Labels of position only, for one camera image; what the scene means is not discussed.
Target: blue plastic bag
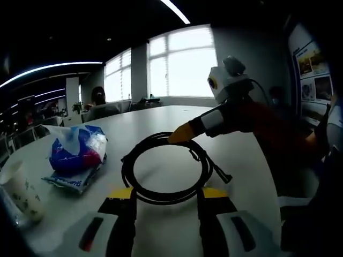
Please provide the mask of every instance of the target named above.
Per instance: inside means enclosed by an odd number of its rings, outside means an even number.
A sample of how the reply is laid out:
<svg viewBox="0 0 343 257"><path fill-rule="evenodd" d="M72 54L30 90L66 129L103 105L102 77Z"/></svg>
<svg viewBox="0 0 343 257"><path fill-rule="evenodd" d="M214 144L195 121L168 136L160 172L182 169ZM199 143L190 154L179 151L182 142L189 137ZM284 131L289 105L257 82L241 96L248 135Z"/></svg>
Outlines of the blue plastic bag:
<svg viewBox="0 0 343 257"><path fill-rule="evenodd" d="M107 139L101 128L45 126L57 138L52 145L50 164L60 174L77 174L102 163Z"/></svg>

